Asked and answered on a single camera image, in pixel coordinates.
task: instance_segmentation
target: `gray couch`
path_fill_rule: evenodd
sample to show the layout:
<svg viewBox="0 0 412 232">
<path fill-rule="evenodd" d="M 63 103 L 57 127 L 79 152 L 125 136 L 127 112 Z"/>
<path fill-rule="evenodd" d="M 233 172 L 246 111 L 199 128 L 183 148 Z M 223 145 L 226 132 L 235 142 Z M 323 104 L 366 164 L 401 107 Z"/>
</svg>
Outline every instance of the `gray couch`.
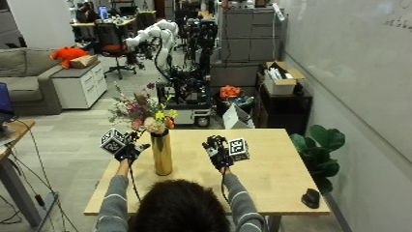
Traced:
<svg viewBox="0 0 412 232">
<path fill-rule="evenodd" d="M 50 58 L 54 51 L 39 48 L 0 49 L 0 82 L 6 83 L 17 115 L 55 115 L 61 105 L 50 79 L 61 70 Z"/>
</svg>

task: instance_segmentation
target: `window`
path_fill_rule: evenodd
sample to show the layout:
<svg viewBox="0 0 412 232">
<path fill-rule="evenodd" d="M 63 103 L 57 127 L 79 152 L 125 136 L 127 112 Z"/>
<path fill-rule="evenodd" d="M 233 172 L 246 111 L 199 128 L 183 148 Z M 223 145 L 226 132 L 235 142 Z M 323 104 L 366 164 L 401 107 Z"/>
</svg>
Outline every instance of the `window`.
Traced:
<svg viewBox="0 0 412 232">
<path fill-rule="evenodd" d="M 7 12 L 9 9 L 9 5 L 7 5 L 7 1 L 6 0 L 0 0 L 0 13 L 1 12 Z"/>
</svg>

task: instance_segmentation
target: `white wall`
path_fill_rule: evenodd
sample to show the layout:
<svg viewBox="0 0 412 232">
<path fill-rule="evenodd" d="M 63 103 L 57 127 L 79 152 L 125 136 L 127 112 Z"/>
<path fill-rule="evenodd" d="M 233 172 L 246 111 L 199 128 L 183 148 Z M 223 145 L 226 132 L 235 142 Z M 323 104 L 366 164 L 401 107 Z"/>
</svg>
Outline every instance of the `white wall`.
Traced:
<svg viewBox="0 0 412 232">
<path fill-rule="evenodd" d="M 410 231 L 412 163 L 287 56 L 285 62 L 305 75 L 302 85 L 314 97 L 307 127 L 319 124 L 346 135 L 346 145 L 331 153 L 341 170 L 330 180 L 351 230 Z"/>
<path fill-rule="evenodd" d="M 58 48 L 74 44 L 65 0 L 7 2 L 26 46 Z"/>
<path fill-rule="evenodd" d="M 5 43 L 19 46 L 18 37 L 21 36 L 10 12 L 0 13 L 0 49 L 7 48 Z"/>
</svg>

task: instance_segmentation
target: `yellow flower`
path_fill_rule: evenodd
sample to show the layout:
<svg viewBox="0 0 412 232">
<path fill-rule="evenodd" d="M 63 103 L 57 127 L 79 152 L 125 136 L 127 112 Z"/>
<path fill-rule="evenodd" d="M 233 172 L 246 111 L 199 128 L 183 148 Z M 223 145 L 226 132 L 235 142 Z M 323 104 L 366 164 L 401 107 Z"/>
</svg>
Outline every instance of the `yellow flower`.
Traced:
<svg viewBox="0 0 412 232">
<path fill-rule="evenodd" d="M 165 114 L 161 111 L 157 111 L 155 113 L 155 119 L 162 120 L 165 118 Z"/>
<path fill-rule="evenodd" d="M 174 118 L 177 116 L 177 111 L 174 109 L 170 109 L 167 111 L 167 116 L 169 116 L 169 118 Z"/>
</svg>

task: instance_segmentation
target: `whiteboard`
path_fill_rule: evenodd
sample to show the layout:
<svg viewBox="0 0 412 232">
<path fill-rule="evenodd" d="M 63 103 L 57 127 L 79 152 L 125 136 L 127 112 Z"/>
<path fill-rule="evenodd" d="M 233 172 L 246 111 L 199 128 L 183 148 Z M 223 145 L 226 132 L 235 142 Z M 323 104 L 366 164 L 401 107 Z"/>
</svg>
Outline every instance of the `whiteboard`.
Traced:
<svg viewBox="0 0 412 232">
<path fill-rule="evenodd" d="M 287 13 L 286 54 L 412 161 L 410 4 L 279 1 Z"/>
</svg>

